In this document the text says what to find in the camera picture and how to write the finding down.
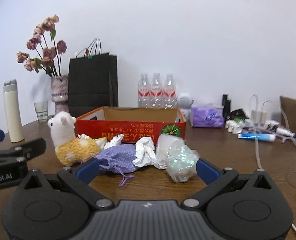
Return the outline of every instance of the vase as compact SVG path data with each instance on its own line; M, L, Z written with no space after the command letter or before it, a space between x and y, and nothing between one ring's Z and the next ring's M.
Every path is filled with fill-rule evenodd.
M51 101L55 103L55 113L69 112L68 75L51 77Z

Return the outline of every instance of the thermos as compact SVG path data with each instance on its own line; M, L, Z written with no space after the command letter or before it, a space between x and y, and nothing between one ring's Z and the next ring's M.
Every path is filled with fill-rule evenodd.
M24 137L22 132L16 79L6 81L4 83L3 99L10 140L13 143L22 141Z

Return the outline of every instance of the purple drawstring pouch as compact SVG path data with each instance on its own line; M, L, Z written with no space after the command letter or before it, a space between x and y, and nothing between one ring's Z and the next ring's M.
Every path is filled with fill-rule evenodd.
M139 169L132 161L136 159L136 146L133 144L120 144L103 150L95 156L99 160L100 167L123 176L119 187L122 187L128 179L134 175L125 175Z
M194 106L191 108L190 124L192 127L223 127L223 109L215 106Z

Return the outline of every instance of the purple tissue package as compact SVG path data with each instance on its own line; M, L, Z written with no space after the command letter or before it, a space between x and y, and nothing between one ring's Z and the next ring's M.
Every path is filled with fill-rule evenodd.
M190 112L192 127L223 127L223 109L215 106L194 106Z

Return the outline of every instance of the box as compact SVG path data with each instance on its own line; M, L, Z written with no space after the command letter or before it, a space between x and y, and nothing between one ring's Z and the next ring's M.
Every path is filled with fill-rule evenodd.
M160 133L184 138L186 119L177 108L117 108L103 106L77 118L78 134L93 139L124 134L123 142L136 143L150 136L157 143Z

